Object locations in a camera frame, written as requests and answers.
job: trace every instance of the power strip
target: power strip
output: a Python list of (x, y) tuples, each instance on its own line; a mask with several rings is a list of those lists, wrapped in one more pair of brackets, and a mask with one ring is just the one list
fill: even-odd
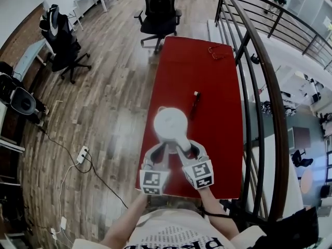
[(81, 151), (79, 152), (79, 154), (78, 154), (76, 160), (77, 160), (79, 163), (83, 163), (84, 160), (85, 160), (85, 157), (86, 157), (87, 154), (88, 154), (88, 151), (89, 151), (89, 148), (86, 147), (86, 146), (83, 146), (82, 149), (81, 149)]
[(52, 232), (52, 237), (53, 237), (53, 239), (57, 240), (57, 233), (56, 233), (56, 230), (54, 230), (53, 228), (51, 228), (51, 232)]
[(64, 216), (62, 216), (60, 227), (61, 227), (63, 230), (65, 230), (65, 229), (66, 229), (66, 226), (67, 226), (67, 219), (66, 219)]

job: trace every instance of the red table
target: red table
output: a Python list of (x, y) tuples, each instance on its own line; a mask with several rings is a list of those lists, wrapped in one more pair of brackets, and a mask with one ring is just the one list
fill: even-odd
[[(160, 106), (175, 107), (187, 117), (201, 93), (193, 120), (188, 120), (187, 137), (202, 144), (214, 170), (211, 190), (218, 199), (238, 198), (242, 172), (242, 113), (239, 81), (230, 46), (210, 41), (167, 37), (161, 52), (150, 107), (147, 115), (136, 188), (140, 189), (139, 170), (147, 150), (159, 143), (153, 120)], [(171, 175), (166, 195), (199, 197), (187, 182), (177, 155), (170, 155)]]

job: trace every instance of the white cable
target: white cable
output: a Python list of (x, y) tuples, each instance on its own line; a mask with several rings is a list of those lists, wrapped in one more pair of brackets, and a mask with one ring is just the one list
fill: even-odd
[(60, 186), (60, 194), (59, 194), (59, 205), (60, 205), (60, 230), (59, 230), (58, 232), (56, 232), (56, 233), (60, 233), (60, 232), (61, 232), (61, 217), (62, 217), (62, 215), (61, 215), (61, 199), (60, 199), (60, 197), (61, 197), (61, 192), (62, 192), (62, 186), (63, 186), (64, 181), (65, 181), (66, 178), (67, 178), (67, 174), (68, 174), (69, 170), (70, 170), (72, 167), (77, 166), (77, 165), (79, 165), (79, 162), (78, 162), (77, 164), (75, 164), (75, 165), (71, 165), (71, 166), (68, 168), (68, 170), (67, 170), (67, 172), (66, 172), (66, 175), (64, 176), (64, 179), (63, 179), (63, 181), (62, 181), (62, 183), (61, 183), (61, 186)]
[(70, 249), (70, 247), (68, 245), (66, 245), (65, 243), (61, 242), (60, 240), (56, 240), (56, 242), (57, 241)]
[(73, 243), (71, 242), (71, 240), (69, 240), (69, 238), (67, 237), (66, 233), (64, 232), (64, 229), (62, 229), (62, 232), (63, 232), (63, 234), (66, 236), (67, 240), (70, 241), (71, 244), (73, 244)]

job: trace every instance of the person's hand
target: person's hand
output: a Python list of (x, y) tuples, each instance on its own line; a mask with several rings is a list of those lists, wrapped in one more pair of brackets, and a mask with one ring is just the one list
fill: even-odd
[(146, 195), (144, 192), (141, 191), (137, 199), (140, 201), (140, 204), (142, 204), (144, 207), (147, 205), (147, 199), (148, 195)]
[(197, 189), (197, 191), (198, 191), (198, 193), (199, 193), (199, 195), (200, 195), (201, 197), (202, 197), (202, 195), (211, 192), (209, 186), (204, 187), (204, 188)]

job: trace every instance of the black chair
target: black chair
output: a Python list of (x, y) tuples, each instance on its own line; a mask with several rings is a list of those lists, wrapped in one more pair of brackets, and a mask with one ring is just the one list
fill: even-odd
[(52, 71), (57, 72), (66, 68), (61, 74), (62, 79), (64, 79), (64, 74), (70, 71), (70, 80), (71, 83), (74, 84), (74, 68), (92, 68), (91, 65), (79, 63), (85, 56), (89, 58), (90, 54), (85, 53), (77, 58), (81, 46), (77, 42), (76, 37), (70, 32), (68, 17), (59, 13), (58, 5), (52, 5), (51, 8), (42, 15), (39, 27), (42, 30), (42, 35), (56, 54), (53, 60), (48, 57), (48, 61), (52, 63)]
[(330, 194), (331, 185), (323, 185), (321, 188), (321, 198), (327, 198)]
[(176, 26), (180, 23), (182, 12), (174, 8), (175, 0), (145, 0), (146, 18), (142, 20), (142, 10), (138, 11), (134, 18), (138, 18), (141, 23), (141, 32), (146, 34), (154, 34), (141, 40), (158, 39), (154, 53), (157, 54), (160, 41), (167, 35), (174, 33), (176, 36)]
[(313, 163), (313, 159), (302, 159), (301, 155), (305, 153), (306, 151), (301, 154), (299, 150), (294, 152), (294, 154), (292, 155), (292, 162), (295, 167), (308, 167)]

